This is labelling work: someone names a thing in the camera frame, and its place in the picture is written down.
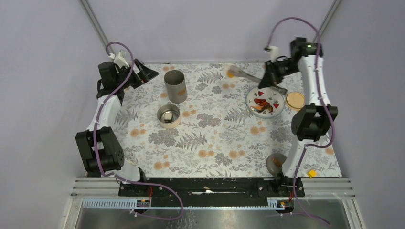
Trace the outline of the red toy bacon pieces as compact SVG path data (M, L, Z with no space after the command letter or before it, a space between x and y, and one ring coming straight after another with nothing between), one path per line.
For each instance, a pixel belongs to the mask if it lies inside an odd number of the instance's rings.
M266 101L266 99L259 99L259 98L255 98L254 102L257 106L261 107L265 107L270 104L269 102Z

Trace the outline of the grey cylindrical lunch container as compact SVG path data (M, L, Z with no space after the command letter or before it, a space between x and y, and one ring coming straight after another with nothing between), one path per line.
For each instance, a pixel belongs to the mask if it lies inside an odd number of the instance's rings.
M165 73L164 83L171 102L180 104L187 99L186 80L181 71L170 70Z

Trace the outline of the metal food tongs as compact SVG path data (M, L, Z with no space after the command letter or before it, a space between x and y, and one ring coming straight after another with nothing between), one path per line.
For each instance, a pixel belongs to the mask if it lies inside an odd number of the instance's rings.
M255 83L260 83L261 79L248 74L247 72L243 71L242 69L240 69L239 67L235 66L235 75L236 77L243 77L246 78L248 80L251 80ZM286 95L287 94L287 89L279 87L279 86L271 86L271 88L276 89L279 93L281 93L282 95Z

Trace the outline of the toy fried egg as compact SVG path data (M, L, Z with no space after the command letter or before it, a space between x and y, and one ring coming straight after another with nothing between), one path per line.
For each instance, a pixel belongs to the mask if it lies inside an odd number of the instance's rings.
M225 76L227 79L234 79L236 77L235 75L235 66L227 66L224 68L225 70Z

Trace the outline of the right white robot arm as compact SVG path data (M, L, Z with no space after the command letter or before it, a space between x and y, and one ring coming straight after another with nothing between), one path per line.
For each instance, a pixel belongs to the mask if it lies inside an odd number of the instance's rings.
M267 61L265 73L258 87L276 86L285 76L300 73L304 86L304 106L293 116L291 131L294 134L290 152L281 167L288 178L298 176L306 158L308 147L315 146L329 130L334 130L338 108L331 105L323 77L323 50L320 43L307 42L298 37L290 43L291 56L283 60Z

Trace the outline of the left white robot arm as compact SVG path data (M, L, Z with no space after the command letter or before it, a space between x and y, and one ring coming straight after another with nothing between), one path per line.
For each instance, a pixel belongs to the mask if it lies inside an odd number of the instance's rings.
M75 141L88 177L114 177L136 196L148 191L145 174L138 166L125 163L124 150L112 125L121 109L128 87L134 89L152 80L159 73L134 59L134 69L128 64L119 66L108 61L98 65L100 80L97 81L97 109L88 128L78 132Z

